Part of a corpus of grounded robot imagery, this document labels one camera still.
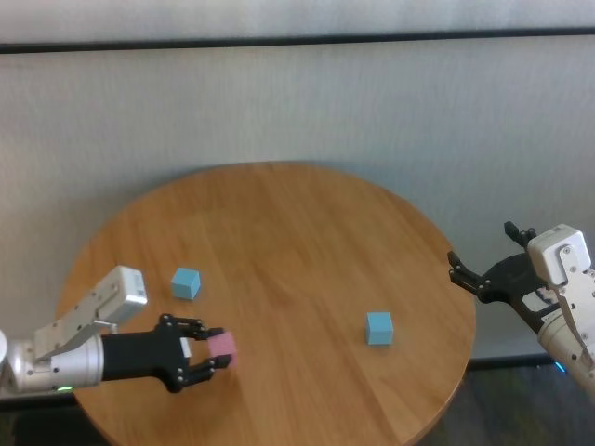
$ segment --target wall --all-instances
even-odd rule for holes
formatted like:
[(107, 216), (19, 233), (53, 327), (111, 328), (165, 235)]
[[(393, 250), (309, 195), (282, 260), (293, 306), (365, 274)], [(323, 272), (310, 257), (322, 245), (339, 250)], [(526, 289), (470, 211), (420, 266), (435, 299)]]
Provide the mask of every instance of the wall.
[[(328, 164), (422, 209), (470, 266), (514, 219), (595, 233), (595, 37), (0, 56), (0, 327), (53, 318), (87, 238), (198, 168)], [(481, 307), (476, 357), (539, 351)]]
[(591, 0), (6, 0), (11, 44), (592, 27)]

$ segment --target blue cube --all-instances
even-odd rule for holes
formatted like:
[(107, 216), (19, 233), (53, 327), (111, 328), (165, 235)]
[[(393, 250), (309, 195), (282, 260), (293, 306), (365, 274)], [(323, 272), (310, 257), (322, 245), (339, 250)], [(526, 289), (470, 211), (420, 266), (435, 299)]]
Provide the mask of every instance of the blue cube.
[(368, 346), (389, 346), (392, 344), (394, 329), (390, 313), (368, 313), (365, 335)]
[(171, 280), (171, 292), (180, 299), (193, 300), (201, 288), (201, 275), (198, 271), (178, 268)]

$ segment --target round wooden table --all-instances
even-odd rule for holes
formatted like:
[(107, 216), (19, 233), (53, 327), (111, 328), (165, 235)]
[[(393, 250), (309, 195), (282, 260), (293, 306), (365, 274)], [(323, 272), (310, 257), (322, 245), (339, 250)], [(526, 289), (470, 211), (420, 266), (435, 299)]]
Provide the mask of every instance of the round wooden table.
[[(140, 269), (149, 304), (122, 331), (151, 330), (165, 312), (201, 318), (233, 333), (238, 366), (179, 394), (143, 378), (76, 398), (116, 445), (411, 444), (471, 352), (474, 305), (449, 281), (449, 249), (407, 201), (322, 167), (239, 164), (174, 181), (91, 239), (58, 314), (114, 266)], [(201, 271), (194, 302), (170, 294), (178, 267)], [(390, 312), (392, 346), (366, 345), (368, 311)]]

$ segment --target robotic hand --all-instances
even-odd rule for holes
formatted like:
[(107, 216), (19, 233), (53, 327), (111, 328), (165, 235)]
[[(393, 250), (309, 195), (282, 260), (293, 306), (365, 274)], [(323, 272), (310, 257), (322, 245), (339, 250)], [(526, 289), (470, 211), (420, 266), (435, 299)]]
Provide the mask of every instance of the robotic hand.
[[(559, 225), (537, 235), (511, 222), (506, 234), (524, 250), (483, 276), (448, 253), (451, 282), (481, 302), (505, 302), (537, 334), (547, 353), (595, 397), (595, 270), (582, 232)], [(546, 307), (532, 311), (524, 298), (536, 292)]]
[[(7, 340), (0, 332), (0, 387), (35, 393), (153, 376), (176, 393), (231, 363), (231, 355), (221, 355), (190, 365), (189, 339), (224, 332), (200, 320), (163, 314), (150, 332), (118, 334), (117, 325), (146, 304), (140, 271), (116, 267), (73, 310), (32, 338)], [(99, 333), (105, 327), (111, 334)]]

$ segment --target dark floor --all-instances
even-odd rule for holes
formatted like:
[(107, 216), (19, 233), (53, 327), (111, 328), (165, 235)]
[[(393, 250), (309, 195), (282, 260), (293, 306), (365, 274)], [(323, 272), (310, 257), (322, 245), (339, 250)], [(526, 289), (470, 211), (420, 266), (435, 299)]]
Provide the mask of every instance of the dark floor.
[[(587, 446), (593, 439), (595, 404), (549, 365), (467, 372), (418, 446)], [(0, 446), (104, 445), (76, 406), (0, 413)]]

